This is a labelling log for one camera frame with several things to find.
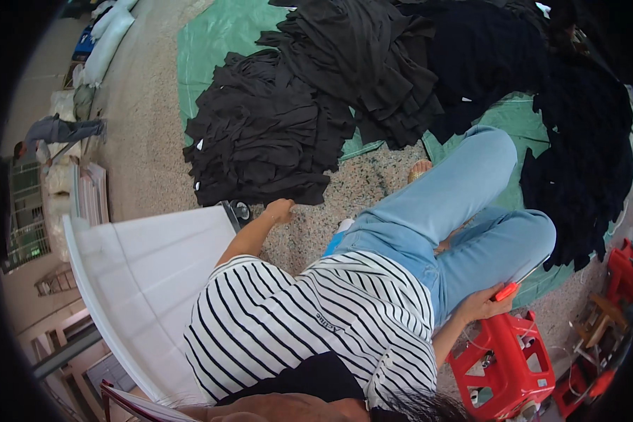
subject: white panel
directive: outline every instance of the white panel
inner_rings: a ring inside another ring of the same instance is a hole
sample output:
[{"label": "white panel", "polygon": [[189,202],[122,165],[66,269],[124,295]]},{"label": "white panel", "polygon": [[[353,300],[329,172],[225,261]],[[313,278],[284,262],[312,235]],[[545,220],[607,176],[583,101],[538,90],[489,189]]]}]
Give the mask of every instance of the white panel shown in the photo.
[{"label": "white panel", "polygon": [[153,401],[199,397],[183,331],[235,235],[223,207],[75,230],[65,216],[64,229],[80,294],[127,373]]}]

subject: hand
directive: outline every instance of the hand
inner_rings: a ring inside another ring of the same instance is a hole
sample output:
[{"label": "hand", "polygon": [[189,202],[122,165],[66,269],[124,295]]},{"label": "hand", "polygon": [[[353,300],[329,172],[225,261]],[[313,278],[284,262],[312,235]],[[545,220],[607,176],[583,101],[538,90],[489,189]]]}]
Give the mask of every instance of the hand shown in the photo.
[{"label": "hand", "polygon": [[464,299],[464,302],[457,308],[453,317],[461,318],[464,324],[468,324],[477,319],[488,319],[511,311],[512,303],[518,293],[518,286],[513,293],[499,302],[490,300],[495,294],[504,288],[504,283],[498,283],[489,289],[472,293]]},{"label": "hand", "polygon": [[292,199],[277,199],[271,202],[262,212],[264,215],[268,215],[277,224],[286,224],[291,222],[293,213],[291,208],[295,205]]}]

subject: light blue jeans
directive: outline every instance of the light blue jeans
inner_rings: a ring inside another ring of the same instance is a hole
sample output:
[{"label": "light blue jeans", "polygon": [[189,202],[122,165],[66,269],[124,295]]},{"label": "light blue jeans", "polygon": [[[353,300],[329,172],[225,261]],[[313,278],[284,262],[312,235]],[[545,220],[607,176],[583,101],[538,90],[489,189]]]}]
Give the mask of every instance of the light blue jeans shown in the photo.
[{"label": "light blue jeans", "polygon": [[[469,294],[520,279],[554,249],[556,228],[541,211],[488,207],[516,161],[505,131],[472,127],[445,161],[363,211],[334,253],[368,250],[404,266],[430,290],[441,325]],[[474,215],[435,257],[439,242]]]}]

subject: green tarp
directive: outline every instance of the green tarp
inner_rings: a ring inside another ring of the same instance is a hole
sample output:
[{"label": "green tarp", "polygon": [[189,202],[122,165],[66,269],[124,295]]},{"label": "green tarp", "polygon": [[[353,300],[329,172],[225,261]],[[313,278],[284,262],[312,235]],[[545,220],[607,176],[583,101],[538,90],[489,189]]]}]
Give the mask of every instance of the green tarp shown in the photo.
[{"label": "green tarp", "polygon": [[[287,10],[270,6],[267,0],[216,0],[208,9],[194,18],[178,33],[178,98],[180,117],[185,129],[187,119],[197,114],[195,100],[212,80],[215,66],[223,65],[229,51],[249,55],[261,50],[255,45],[262,30],[276,30],[277,23],[286,16]],[[474,123],[487,124],[505,130],[518,149],[518,165],[514,169],[509,186],[494,202],[507,209],[522,209],[523,195],[518,186],[523,167],[525,150],[532,148],[535,156],[548,148],[546,128],[541,115],[532,113],[532,97],[514,93],[503,98]],[[422,141],[429,156],[436,164],[443,161],[464,139],[453,136],[445,145],[427,132]],[[363,146],[358,129],[354,138],[345,142],[341,160],[374,150],[383,141]],[[192,139],[186,136],[186,145]],[[524,306],[559,287],[572,274],[572,265],[554,267],[546,272],[538,269],[522,284],[514,306]]]},{"label": "green tarp", "polygon": [[[548,148],[549,138],[546,127],[541,121],[541,114],[532,112],[532,97],[521,92],[514,92],[495,103],[481,118],[473,124],[485,124],[504,130],[511,136],[518,151],[518,164],[509,179],[506,189],[493,201],[493,205],[506,209],[523,209],[523,193],[518,181],[523,168],[525,151],[532,148],[532,154],[538,156]],[[422,142],[427,149],[431,161],[439,164],[462,142],[464,135],[453,136],[444,145],[429,132],[424,134]],[[605,241],[611,236],[605,233]],[[520,285],[518,295],[514,299],[514,308],[530,304],[548,292],[560,287],[573,273],[574,263],[569,266],[553,267],[550,271],[544,268],[535,270]]]},{"label": "green tarp", "polygon": [[[271,6],[267,0],[216,0],[208,9],[178,32],[178,102],[185,130],[187,119],[197,115],[195,100],[211,85],[213,69],[225,63],[225,56],[233,51],[249,55],[265,49],[257,46],[261,31],[277,30],[277,23],[287,14],[284,7]],[[186,135],[186,146],[192,139]],[[358,129],[354,138],[342,147],[345,160],[372,151],[383,141],[368,145],[361,143]]]}]

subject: man in gray clothes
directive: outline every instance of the man in gray clothes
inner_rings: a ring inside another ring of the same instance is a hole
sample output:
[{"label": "man in gray clothes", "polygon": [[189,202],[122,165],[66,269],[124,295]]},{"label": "man in gray clothes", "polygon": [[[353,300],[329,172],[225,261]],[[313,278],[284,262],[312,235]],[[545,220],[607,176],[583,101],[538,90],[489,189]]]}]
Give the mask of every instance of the man in gray clothes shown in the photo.
[{"label": "man in gray clothes", "polygon": [[78,140],[89,136],[99,136],[105,133],[105,121],[101,119],[87,120],[85,122],[66,122],[59,119],[59,114],[48,115],[47,117],[33,123],[25,135],[23,142],[18,142],[14,146],[14,161],[24,156],[26,153],[35,155],[40,149],[45,156],[45,165],[52,165],[52,157],[46,144],[75,143]]}]

